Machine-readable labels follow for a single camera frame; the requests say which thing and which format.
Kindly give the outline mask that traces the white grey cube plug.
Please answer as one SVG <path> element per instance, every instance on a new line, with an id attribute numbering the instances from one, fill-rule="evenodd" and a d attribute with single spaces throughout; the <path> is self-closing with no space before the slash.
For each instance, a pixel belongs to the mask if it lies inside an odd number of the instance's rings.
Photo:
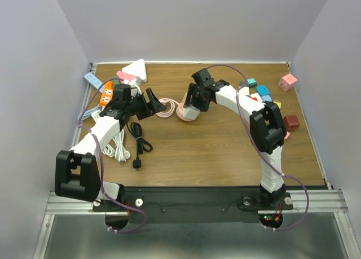
<path id="1" fill-rule="evenodd" d="M 195 107 L 189 106 L 189 107 L 183 108 L 183 117 L 187 121 L 196 120 L 196 118 L 198 117 L 199 114 L 200 114 L 200 110 Z"/>

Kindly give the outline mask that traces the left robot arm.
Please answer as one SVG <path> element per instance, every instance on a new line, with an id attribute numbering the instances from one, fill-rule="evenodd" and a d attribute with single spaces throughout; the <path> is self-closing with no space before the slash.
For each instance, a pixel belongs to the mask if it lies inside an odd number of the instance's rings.
<path id="1" fill-rule="evenodd" d="M 156 98 L 152 89 L 144 94 L 131 95 L 131 86 L 116 85 L 111 101 L 103 109 L 84 138 L 70 150 L 61 150 L 56 156 L 55 193 L 60 197 L 93 202 L 101 190 L 97 161 L 112 138 L 136 116 L 138 120 L 151 117 L 166 107 Z"/>

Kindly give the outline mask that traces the pink cube socket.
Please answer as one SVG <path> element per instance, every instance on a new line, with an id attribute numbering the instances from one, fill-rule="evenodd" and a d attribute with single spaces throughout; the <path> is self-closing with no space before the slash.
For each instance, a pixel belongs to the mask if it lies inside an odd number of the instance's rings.
<path id="1" fill-rule="evenodd" d="M 282 90 L 288 91 L 295 86 L 297 81 L 298 81 L 298 79 L 296 79 L 294 75 L 292 75 L 291 73 L 288 73 L 280 79 L 278 86 Z"/>

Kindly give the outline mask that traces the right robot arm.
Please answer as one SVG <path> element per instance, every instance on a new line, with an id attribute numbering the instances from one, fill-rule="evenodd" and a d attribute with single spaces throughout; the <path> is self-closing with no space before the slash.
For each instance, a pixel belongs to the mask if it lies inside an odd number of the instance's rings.
<path id="1" fill-rule="evenodd" d="M 273 102 L 258 102 L 221 80 L 207 87 L 190 83 L 182 114 L 193 121 L 200 112 L 208 110 L 210 102 L 240 115 L 251 143 L 261 158 L 259 201 L 263 207 L 273 208 L 285 194 L 281 153 L 287 131 L 279 107 Z"/>

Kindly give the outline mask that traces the pink round socket with cable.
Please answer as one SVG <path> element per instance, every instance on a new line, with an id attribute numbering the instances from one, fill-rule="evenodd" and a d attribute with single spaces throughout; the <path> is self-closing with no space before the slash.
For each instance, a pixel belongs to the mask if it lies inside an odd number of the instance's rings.
<path id="1" fill-rule="evenodd" d="M 177 101 L 175 101 L 174 99 L 170 99 L 170 98 L 161 98 L 159 100 L 162 104 L 164 104 L 165 106 L 168 104 L 169 110 L 167 111 L 163 111 L 163 112 L 159 112 L 156 113 L 156 115 L 160 118 L 169 118 L 170 116 L 172 116 L 174 113 L 177 114 L 177 116 L 185 121 L 185 122 L 191 122 L 191 121 L 187 121 L 184 117 L 183 117 L 183 107 L 182 107 L 182 102 L 179 103 Z"/>

